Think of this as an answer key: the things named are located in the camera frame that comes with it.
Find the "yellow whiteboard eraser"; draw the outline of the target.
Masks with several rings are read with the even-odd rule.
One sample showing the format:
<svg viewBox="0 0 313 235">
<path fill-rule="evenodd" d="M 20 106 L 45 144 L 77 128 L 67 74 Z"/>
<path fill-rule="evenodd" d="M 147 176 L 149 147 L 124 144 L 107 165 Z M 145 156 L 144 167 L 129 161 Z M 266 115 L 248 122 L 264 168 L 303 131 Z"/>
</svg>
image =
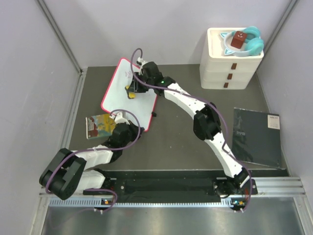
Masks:
<svg viewBox="0 0 313 235">
<path fill-rule="evenodd" d="M 126 86 L 126 87 L 125 87 L 125 90 L 126 90 L 126 93 L 127 93 L 127 97 L 128 97 L 128 99 L 134 99 L 134 98 L 136 97 L 136 95 L 135 95 L 134 92 L 131 92 L 131 91 L 129 90 L 129 87 L 130 87 L 130 86 Z"/>
</svg>

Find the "pink framed whiteboard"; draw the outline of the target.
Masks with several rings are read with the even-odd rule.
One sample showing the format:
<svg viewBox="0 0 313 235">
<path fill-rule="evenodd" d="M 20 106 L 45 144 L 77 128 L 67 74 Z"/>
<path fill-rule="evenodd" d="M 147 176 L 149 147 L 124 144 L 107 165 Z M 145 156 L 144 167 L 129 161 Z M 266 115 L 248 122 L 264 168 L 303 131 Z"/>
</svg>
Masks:
<svg viewBox="0 0 313 235">
<path fill-rule="evenodd" d="M 147 132 L 152 121 L 157 95 L 153 90 L 146 93 L 136 94 L 135 98 L 129 99 L 125 87 L 130 85 L 133 74 L 132 71 L 139 71 L 139 67 L 131 64 L 126 58 L 121 58 L 116 66 L 114 74 L 110 80 L 108 88 L 101 102 L 101 108 L 107 113 L 116 109 L 123 109 L 131 112 L 125 114 L 126 119 L 139 124 Z"/>
</svg>

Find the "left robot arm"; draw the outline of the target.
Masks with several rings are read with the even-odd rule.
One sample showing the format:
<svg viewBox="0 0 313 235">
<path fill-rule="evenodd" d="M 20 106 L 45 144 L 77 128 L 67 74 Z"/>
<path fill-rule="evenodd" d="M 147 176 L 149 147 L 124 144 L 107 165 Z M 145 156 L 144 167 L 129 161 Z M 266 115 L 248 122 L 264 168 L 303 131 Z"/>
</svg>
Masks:
<svg viewBox="0 0 313 235">
<path fill-rule="evenodd" d="M 132 122 L 119 123 L 112 135 L 101 145 L 81 151 L 60 149 L 39 178 L 46 192 L 62 200 L 78 191 L 94 188 L 100 194 L 110 191 L 111 183 L 100 170 L 93 167 L 115 162 L 144 132 Z"/>
</svg>

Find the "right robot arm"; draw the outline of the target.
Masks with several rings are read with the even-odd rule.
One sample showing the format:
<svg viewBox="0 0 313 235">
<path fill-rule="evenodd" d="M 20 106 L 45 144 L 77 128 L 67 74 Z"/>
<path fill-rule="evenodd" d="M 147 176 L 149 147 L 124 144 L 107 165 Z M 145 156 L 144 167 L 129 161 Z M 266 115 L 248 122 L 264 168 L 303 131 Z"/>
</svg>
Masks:
<svg viewBox="0 0 313 235">
<path fill-rule="evenodd" d="M 164 77 L 155 62 L 138 58 L 139 71 L 133 72 L 131 92 L 145 93 L 153 89 L 157 95 L 181 107 L 193 118 L 193 131 L 196 137 L 206 142 L 222 164 L 225 175 L 230 179 L 228 188 L 232 193 L 241 193 L 250 180 L 244 166 L 234 157 L 226 144 L 221 129 L 221 116 L 213 103 L 207 103 L 191 96 L 174 79 Z"/>
</svg>

